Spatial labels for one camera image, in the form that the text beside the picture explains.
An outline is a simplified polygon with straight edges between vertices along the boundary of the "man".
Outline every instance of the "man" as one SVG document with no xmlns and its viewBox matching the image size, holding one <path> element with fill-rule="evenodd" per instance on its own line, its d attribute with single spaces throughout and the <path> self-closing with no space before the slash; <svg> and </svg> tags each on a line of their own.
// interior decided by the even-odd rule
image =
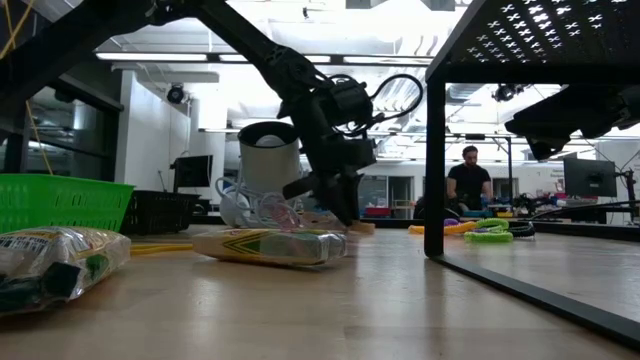
<svg viewBox="0 0 640 360">
<path fill-rule="evenodd" d="M 491 178 L 487 170 L 477 165 L 478 149 L 467 146 L 462 150 L 464 163 L 454 166 L 447 176 L 447 196 L 450 204 L 460 204 L 462 210 L 482 210 L 480 194 L 493 198 Z"/>
</svg>

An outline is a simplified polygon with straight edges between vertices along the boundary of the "plastic bag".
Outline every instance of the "plastic bag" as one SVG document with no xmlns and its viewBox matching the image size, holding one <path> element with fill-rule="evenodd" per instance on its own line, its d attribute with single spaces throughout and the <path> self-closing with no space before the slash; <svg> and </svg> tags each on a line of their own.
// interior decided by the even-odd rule
<svg viewBox="0 0 640 360">
<path fill-rule="evenodd" d="M 193 250 L 221 260 L 310 266 L 343 257 L 344 234 L 310 229 L 226 230 L 194 236 Z"/>
<path fill-rule="evenodd" d="M 79 227 L 0 235 L 0 315 L 42 310 L 82 295 L 129 259 L 131 240 Z"/>
</svg>

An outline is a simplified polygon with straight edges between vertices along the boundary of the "black cable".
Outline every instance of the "black cable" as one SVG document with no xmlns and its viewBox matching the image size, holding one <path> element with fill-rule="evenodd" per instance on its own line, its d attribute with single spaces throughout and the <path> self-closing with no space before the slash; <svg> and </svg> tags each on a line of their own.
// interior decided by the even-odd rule
<svg viewBox="0 0 640 360">
<path fill-rule="evenodd" d="M 399 117 L 405 116 L 411 113 L 413 110 L 417 109 L 418 106 L 420 105 L 420 101 L 422 101 L 422 97 L 424 96 L 424 87 L 422 86 L 422 83 L 420 82 L 420 80 L 418 80 L 415 76 L 412 76 L 409 74 L 396 74 L 388 77 L 385 81 L 382 82 L 382 84 L 380 84 L 380 86 L 378 86 L 378 90 L 376 90 L 376 92 L 374 92 L 373 95 L 369 97 L 369 99 L 373 100 L 376 96 L 380 94 L 380 92 L 382 91 L 382 89 L 384 89 L 385 86 L 387 86 L 390 82 L 396 79 L 408 79 L 413 81 L 413 83 L 416 84 L 416 86 L 418 87 L 418 96 L 416 97 L 416 100 L 406 110 L 401 111 L 396 115 L 392 115 L 389 117 L 382 117 L 377 122 L 397 119 Z"/>
<path fill-rule="evenodd" d="M 336 75 L 331 75 L 328 77 L 329 80 L 337 80 L 336 82 L 338 82 L 340 79 L 344 79 L 344 80 L 349 80 L 349 81 L 356 81 L 353 77 L 347 75 L 347 74 L 336 74 Z M 349 132 L 345 132 L 342 131 L 340 129 L 338 129 L 336 126 L 333 127 L 333 130 L 343 136 L 346 137 L 358 137 L 358 136 L 365 136 L 367 131 L 369 131 L 374 125 L 379 124 L 383 121 L 387 121 L 387 120 L 391 120 L 391 119 L 396 119 L 402 116 L 405 116 L 409 113 L 411 113 L 412 111 L 414 111 L 415 109 L 418 108 L 418 106 L 420 105 L 420 102 L 422 101 L 422 98 L 424 97 L 424 88 L 422 87 L 422 83 L 420 83 L 420 80 L 418 80 L 415 76 L 409 75 L 409 74 L 396 74 L 393 76 L 388 77 L 386 80 L 384 80 L 382 82 L 382 84 L 380 84 L 380 86 L 378 86 L 378 89 L 375 91 L 375 93 L 371 96 L 369 96 L 369 100 L 373 101 L 373 99 L 378 96 L 380 94 L 380 92 L 382 91 L 382 89 L 384 89 L 385 86 L 387 86 L 391 81 L 396 80 L 396 79 L 409 79 L 411 81 L 414 82 L 414 84 L 416 84 L 416 86 L 418 87 L 418 96 L 416 97 L 415 101 L 404 111 L 401 111 L 400 113 L 396 114 L 396 115 L 392 115 L 389 117 L 385 117 L 382 114 L 378 114 L 376 116 L 374 116 L 372 118 L 372 121 L 368 122 L 367 124 L 359 124 L 355 129 L 351 130 L 348 125 L 347 125 L 347 130 Z"/>
<path fill-rule="evenodd" d="M 622 169 L 620 169 L 620 168 L 618 167 L 618 165 L 616 165 L 615 161 L 611 161 L 611 159 L 609 159 L 609 158 L 607 157 L 607 155 L 603 154 L 603 153 L 602 153 L 602 151 L 598 150 L 598 148 L 596 148 L 592 143 L 590 143 L 590 142 L 589 142 L 589 140 L 587 140 L 587 138 L 585 138 L 585 137 L 583 136 L 583 137 L 582 137 L 582 140 L 584 140 L 587 144 L 589 144 L 589 145 L 593 148 L 593 150 L 595 150 L 595 151 L 596 151 L 598 154 L 600 154 L 603 158 L 607 159 L 607 161 L 612 162 L 612 163 L 613 163 L 613 166 L 614 166 L 616 169 L 618 169 L 618 171 L 622 172 Z"/>
<path fill-rule="evenodd" d="M 534 215 L 534 216 L 530 217 L 528 220 L 534 220 L 534 219 L 537 219 L 539 217 L 543 217 L 545 215 L 562 213 L 562 212 L 597 209 L 597 208 L 601 208 L 601 207 L 614 206 L 614 205 L 633 205 L 633 204 L 640 204 L 640 200 L 618 201 L 618 202 L 614 202 L 614 203 L 605 203 L 605 204 L 596 204 L 596 205 L 584 205 L 584 206 L 574 206 L 574 207 L 570 207 L 570 208 L 562 208 L 562 209 L 551 210 L 551 211 L 547 211 L 547 212 L 543 212 L 543 213 Z"/>
<path fill-rule="evenodd" d="M 532 223 L 524 226 L 510 227 L 507 231 L 510 232 L 514 238 L 532 237 L 536 234 L 536 229 Z"/>
</svg>

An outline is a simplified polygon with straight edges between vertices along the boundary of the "green basket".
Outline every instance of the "green basket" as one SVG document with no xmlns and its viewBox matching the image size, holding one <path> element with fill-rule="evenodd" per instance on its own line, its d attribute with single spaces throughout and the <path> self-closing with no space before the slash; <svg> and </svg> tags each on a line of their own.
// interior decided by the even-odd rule
<svg viewBox="0 0 640 360">
<path fill-rule="evenodd" d="M 104 181 L 0 175 L 0 233 L 52 225 L 119 231 L 132 192 Z"/>
</svg>

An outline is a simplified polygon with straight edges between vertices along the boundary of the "black basket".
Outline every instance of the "black basket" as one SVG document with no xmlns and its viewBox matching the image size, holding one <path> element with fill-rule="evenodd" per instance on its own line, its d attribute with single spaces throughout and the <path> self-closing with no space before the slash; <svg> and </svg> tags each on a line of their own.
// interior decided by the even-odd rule
<svg viewBox="0 0 640 360">
<path fill-rule="evenodd" d="M 136 190 L 124 215 L 122 234 L 164 234 L 186 230 L 200 195 Z"/>
</svg>

